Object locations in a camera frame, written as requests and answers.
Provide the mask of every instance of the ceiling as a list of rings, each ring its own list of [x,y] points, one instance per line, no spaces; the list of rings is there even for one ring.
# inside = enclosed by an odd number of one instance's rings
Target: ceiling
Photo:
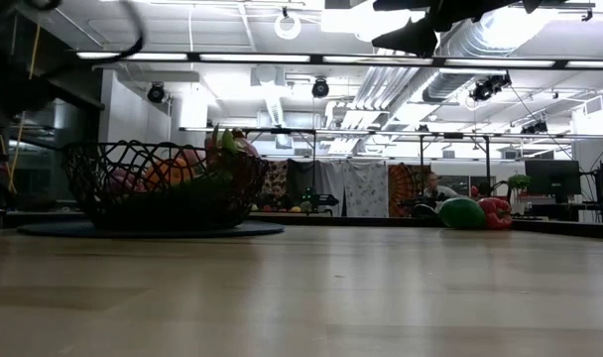
[[[323,1],[306,4],[308,7],[304,10],[291,10],[291,13],[302,17],[301,32],[293,40],[284,40],[276,34],[274,22],[281,13],[277,8],[158,6],[146,3],[138,3],[137,8],[147,28],[146,52],[375,52],[369,42],[361,41],[353,34],[323,32],[320,25]],[[56,12],[43,16],[40,21],[49,32],[80,51],[115,51],[129,47],[135,40],[125,13],[113,1],[64,0]],[[536,36],[516,49],[511,57],[603,59],[603,13],[595,13],[594,18],[586,23],[581,22],[580,14],[558,15]],[[256,117],[257,112],[266,110],[263,98],[248,90],[252,67],[254,65],[251,64],[146,62],[129,63],[127,67],[120,67],[119,71],[125,80],[136,78],[133,81],[142,89],[150,85],[139,80],[146,73],[198,72],[220,109],[210,112],[216,116],[215,120],[224,121]],[[351,101],[356,97],[366,82],[366,75],[372,71],[372,68],[361,66],[283,65],[283,68],[287,75],[296,74],[297,78],[289,81],[293,87],[281,99],[284,111],[320,114],[324,113],[330,100]],[[328,98],[313,99],[310,95],[314,78],[318,76],[327,78],[330,85]],[[582,100],[595,97],[595,90],[603,90],[603,71],[514,70],[511,71],[511,79],[525,105],[521,104],[513,91],[505,90],[490,102],[471,110],[465,105],[467,90],[461,90],[449,99],[455,105],[443,105],[431,113],[435,115],[435,125],[443,128],[444,124],[448,124],[448,129],[458,130],[467,127],[462,123],[501,123],[499,127],[506,128],[510,122],[527,117],[529,111],[551,108],[545,112],[546,118],[558,130],[567,129],[570,110],[580,105]],[[181,85],[189,86],[188,83],[177,84],[172,89],[176,95],[180,95]],[[555,92],[559,92],[558,98],[554,97]]]

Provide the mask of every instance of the security camera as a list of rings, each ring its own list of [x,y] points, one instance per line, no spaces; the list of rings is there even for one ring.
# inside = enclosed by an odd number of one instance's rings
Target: security camera
[[[317,78],[312,86],[312,96],[315,98],[324,98],[328,95],[330,87],[325,81],[325,78]]]
[[[152,88],[147,92],[147,98],[152,103],[163,103],[167,100],[167,93],[165,92],[165,84],[162,82],[152,83]]]

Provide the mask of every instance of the red bell pepper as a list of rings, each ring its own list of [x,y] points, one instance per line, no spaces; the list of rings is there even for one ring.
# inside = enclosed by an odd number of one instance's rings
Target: red bell pepper
[[[480,199],[478,204],[487,216],[487,228],[511,228],[513,218],[511,218],[511,206],[507,201],[496,197],[487,197]]]

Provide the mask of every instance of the black wire basket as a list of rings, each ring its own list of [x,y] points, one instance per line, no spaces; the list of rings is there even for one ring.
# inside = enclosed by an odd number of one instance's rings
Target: black wire basket
[[[172,143],[70,144],[63,168],[79,207],[106,230],[231,228],[251,212],[268,163]]]

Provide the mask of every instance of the black rug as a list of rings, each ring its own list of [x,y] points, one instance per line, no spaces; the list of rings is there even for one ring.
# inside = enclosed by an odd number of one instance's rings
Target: black rug
[[[229,238],[284,232],[284,226],[274,223],[245,221],[229,229],[190,232],[105,231],[94,228],[89,221],[28,224],[17,228],[22,234],[63,238]]]

